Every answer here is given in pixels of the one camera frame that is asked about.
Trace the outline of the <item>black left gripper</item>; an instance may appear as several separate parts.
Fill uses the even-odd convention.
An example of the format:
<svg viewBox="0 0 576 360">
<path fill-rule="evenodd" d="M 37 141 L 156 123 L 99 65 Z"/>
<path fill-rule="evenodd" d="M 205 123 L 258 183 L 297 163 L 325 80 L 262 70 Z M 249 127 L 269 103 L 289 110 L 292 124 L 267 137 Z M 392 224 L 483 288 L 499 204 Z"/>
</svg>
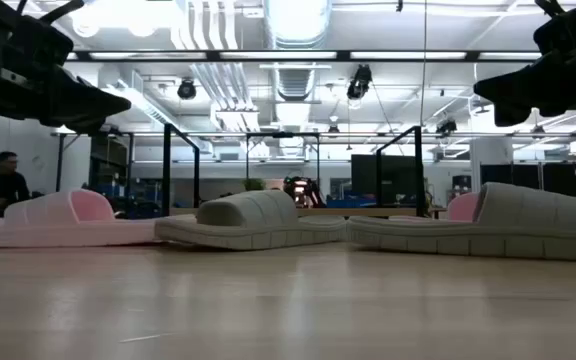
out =
<svg viewBox="0 0 576 360">
<path fill-rule="evenodd" d="M 129 110 L 126 98 L 63 68 L 73 42 L 53 23 L 73 12 L 74 2 L 39 18 L 23 13 L 27 2 L 13 9 L 0 0 L 0 116 L 96 133 L 107 117 Z"/>
</svg>

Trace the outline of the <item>pink slide sandal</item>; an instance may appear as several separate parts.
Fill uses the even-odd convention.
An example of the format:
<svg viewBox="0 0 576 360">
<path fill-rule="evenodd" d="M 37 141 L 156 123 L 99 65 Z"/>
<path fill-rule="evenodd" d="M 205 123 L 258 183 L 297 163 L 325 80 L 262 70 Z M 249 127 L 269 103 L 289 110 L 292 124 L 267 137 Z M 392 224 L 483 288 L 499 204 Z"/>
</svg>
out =
<svg viewBox="0 0 576 360">
<path fill-rule="evenodd" d="M 447 206 L 447 219 L 458 222 L 472 222 L 478 199 L 478 192 L 470 192 L 455 197 Z"/>
<path fill-rule="evenodd" d="M 153 219 L 117 219 L 97 192 L 61 191 L 8 206 L 0 217 L 0 248 L 153 243 L 154 225 Z"/>
</svg>

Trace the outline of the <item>grey slide sandal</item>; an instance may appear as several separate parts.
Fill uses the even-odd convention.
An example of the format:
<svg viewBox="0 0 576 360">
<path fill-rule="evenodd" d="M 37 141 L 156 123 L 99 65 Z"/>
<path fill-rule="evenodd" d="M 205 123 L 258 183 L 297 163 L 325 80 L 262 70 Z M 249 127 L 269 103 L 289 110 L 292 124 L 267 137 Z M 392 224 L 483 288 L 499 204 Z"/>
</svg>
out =
<svg viewBox="0 0 576 360">
<path fill-rule="evenodd" d="M 353 216 L 347 229 L 372 249 L 576 261 L 576 197 L 502 183 L 482 186 L 469 221 Z"/>
<path fill-rule="evenodd" d="M 200 205 L 194 215 L 160 218 L 155 235 L 166 242 L 234 250 L 268 250 L 342 242 L 341 216 L 298 215 L 294 200 L 279 190 L 239 193 Z"/>
</svg>

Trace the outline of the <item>black-framed wooden shoe shelf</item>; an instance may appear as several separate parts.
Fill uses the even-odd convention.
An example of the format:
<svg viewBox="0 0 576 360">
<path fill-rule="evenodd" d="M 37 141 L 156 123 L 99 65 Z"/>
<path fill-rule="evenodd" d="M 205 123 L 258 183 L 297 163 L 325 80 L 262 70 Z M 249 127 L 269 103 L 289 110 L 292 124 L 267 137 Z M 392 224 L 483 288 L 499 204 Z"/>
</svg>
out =
<svg viewBox="0 0 576 360">
<path fill-rule="evenodd" d="M 172 134 L 184 140 L 194 152 L 193 158 L 193 207 L 198 208 L 200 204 L 200 149 L 190 138 L 190 133 L 181 132 L 174 125 L 167 124 L 164 126 L 163 141 L 163 169 L 162 169 L 162 215 L 170 215 L 170 180 L 171 180 L 171 139 Z M 372 216 L 372 217 L 389 217 L 389 216 L 409 216 L 411 210 L 404 208 L 386 208 L 383 204 L 382 194 L 382 152 L 389 146 L 396 144 L 399 140 L 414 136 L 415 142 L 415 187 L 416 187 L 416 216 L 425 216 L 426 195 L 424 187 L 424 170 L 422 160 L 422 130 L 420 126 L 412 126 L 406 131 L 399 133 L 388 143 L 376 150 L 375 158 L 375 187 L 376 187 L 376 205 L 373 208 L 303 208 L 299 210 L 300 216 L 323 215 L 323 216 Z"/>
</svg>

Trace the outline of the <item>black partition screen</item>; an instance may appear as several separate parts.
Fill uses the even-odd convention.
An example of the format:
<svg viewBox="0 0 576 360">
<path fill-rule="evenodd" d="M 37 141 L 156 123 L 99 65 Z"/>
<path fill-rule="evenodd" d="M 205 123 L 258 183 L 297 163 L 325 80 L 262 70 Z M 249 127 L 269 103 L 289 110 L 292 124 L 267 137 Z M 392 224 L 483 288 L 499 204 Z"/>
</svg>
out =
<svg viewBox="0 0 576 360">
<path fill-rule="evenodd" d="M 481 165 L 480 180 L 576 197 L 575 163 Z"/>
</svg>

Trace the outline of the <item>black overhead light beam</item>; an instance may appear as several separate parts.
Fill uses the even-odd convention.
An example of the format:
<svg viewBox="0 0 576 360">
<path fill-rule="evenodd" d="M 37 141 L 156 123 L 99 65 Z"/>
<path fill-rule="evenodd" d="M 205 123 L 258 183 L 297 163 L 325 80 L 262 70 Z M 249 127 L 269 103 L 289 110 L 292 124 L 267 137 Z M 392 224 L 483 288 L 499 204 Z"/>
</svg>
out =
<svg viewBox="0 0 576 360">
<path fill-rule="evenodd" d="M 433 62 L 433 63 L 528 63 L 539 52 L 492 50 L 75 50 L 68 62 Z"/>
</svg>

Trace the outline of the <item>black background monitor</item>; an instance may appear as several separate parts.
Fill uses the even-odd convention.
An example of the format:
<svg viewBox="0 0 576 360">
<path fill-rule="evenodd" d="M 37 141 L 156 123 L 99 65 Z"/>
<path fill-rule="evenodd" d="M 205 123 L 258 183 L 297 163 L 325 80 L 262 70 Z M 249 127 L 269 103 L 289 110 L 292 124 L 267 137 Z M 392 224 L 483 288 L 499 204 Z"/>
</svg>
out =
<svg viewBox="0 0 576 360">
<path fill-rule="evenodd" d="M 415 158 L 382 155 L 381 193 L 384 202 L 391 202 L 396 195 L 416 194 Z M 359 194 L 377 192 L 377 156 L 353 155 L 351 157 L 352 191 Z"/>
</svg>

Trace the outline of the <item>background robot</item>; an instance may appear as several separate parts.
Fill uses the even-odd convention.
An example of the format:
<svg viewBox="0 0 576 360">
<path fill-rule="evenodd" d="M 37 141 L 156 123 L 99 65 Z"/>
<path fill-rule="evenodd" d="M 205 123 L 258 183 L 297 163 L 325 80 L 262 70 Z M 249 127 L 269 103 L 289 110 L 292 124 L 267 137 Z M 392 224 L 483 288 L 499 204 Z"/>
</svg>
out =
<svg viewBox="0 0 576 360">
<path fill-rule="evenodd" d="M 291 196 L 297 208 L 326 208 L 321 191 L 315 180 L 307 177 L 286 177 L 283 191 Z"/>
</svg>

